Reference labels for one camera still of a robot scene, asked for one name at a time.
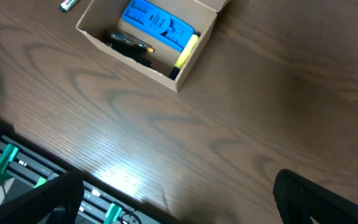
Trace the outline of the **black whiteboard marker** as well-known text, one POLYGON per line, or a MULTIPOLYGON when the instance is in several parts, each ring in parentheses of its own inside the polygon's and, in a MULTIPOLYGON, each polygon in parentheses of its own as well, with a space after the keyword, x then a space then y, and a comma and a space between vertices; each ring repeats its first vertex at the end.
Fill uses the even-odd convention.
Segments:
POLYGON ((59 10, 68 12, 79 0, 63 0, 60 4, 59 10))

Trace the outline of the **yellow highlighter pen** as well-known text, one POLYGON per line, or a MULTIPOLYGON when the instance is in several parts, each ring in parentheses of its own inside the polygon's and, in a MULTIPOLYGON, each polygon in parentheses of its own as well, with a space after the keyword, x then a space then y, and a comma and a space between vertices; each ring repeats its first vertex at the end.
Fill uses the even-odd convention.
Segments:
POLYGON ((175 80, 177 75, 179 74, 180 70, 183 68, 185 62, 187 61, 188 57, 190 56, 194 46, 197 44, 201 33, 196 31, 189 39, 188 43, 186 44, 185 48, 183 49, 182 53, 180 54, 177 62, 174 64, 172 71, 169 74, 169 78, 175 80))

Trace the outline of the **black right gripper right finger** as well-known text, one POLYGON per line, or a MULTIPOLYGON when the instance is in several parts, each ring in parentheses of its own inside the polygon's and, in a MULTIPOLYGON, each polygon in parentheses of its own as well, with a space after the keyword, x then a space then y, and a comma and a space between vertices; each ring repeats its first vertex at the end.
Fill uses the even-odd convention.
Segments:
POLYGON ((278 172, 273 196, 285 224, 358 223, 358 204, 288 169, 278 172))

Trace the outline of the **brown cardboard box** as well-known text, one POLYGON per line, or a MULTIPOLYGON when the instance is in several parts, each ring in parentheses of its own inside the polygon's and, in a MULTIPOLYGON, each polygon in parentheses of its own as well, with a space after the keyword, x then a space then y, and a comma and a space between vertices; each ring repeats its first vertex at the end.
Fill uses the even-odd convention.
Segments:
POLYGON ((192 26, 196 31, 201 32, 200 39, 193 47, 190 56, 174 80, 168 78, 168 75, 172 71, 180 53, 122 19, 124 10, 130 4, 129 1, 92 0, 78 21, 76 29, 99 50, 161 83, 163 86, 178 92, 206 45, 218 13, 228 2, 229 0, 150 0, 150 3, 173 14, 192 26), (114 29, 133 35, 155 49, 154 53, 145 56, 152 62, 150 68, 141 65, 141 63, 103 43, 106 31, 114 29))

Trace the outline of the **blue whiteboard eraser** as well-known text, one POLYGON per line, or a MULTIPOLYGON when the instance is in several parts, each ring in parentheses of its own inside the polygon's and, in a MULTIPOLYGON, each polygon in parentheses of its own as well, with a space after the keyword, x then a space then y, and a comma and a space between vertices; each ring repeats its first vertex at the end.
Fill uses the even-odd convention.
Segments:
POLYGON ((183 51, 195 31, 186 22, 144 0, 132 0, 122 18, 179 52, 183 51))

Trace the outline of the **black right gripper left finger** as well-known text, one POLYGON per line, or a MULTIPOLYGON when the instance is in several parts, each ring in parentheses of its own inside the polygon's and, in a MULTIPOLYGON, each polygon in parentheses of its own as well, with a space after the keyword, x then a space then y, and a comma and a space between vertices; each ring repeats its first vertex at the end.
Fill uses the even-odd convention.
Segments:
POLYGON ((69 171, 0 205, 0 223, 74 223, 85 188, 69 171))

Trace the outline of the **small black round object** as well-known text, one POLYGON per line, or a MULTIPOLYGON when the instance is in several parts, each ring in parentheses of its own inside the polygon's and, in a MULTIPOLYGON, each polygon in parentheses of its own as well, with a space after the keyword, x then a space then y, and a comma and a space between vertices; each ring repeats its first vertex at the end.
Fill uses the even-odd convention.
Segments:
POLYGON ((136 52, 155 52, 155 49, 151 45, 137 39, 130 34, 119 32, 116 30, 110 30, 107 32, 107 37, 114 46, 120 46, 125 49, 133 50, 136 52))

